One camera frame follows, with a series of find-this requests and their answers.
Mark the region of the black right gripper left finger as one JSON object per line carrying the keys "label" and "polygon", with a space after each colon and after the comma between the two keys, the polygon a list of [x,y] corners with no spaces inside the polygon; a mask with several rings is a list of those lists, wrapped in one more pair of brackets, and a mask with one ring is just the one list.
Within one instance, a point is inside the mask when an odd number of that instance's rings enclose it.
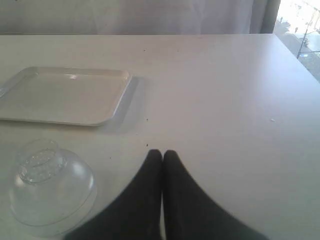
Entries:
{"label": "black right gripper left finger", "polygon": [[125,190],[66,240],[160,240],[162,154],[151,149]]}

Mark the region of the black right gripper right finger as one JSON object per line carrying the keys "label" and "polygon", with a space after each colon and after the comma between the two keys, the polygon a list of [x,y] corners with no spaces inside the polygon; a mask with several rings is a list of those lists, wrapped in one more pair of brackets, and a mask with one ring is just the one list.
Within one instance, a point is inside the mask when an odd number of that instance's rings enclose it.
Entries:
{"label": "black right gripper right finger", "polygon": [[265,240],[266,236],[216,204],[174,150],[163,157],[163,210],[168,240]]}

